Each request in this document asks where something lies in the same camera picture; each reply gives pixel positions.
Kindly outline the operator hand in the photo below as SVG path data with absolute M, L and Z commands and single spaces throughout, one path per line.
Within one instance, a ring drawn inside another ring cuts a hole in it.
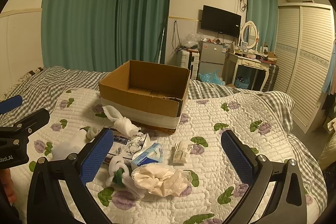
M 14 190 L 13 180 L 11 179 L 10 169 L 1 169 L 0 178 L 9 203 L 15 203 L 17 201 L 17 195 Z

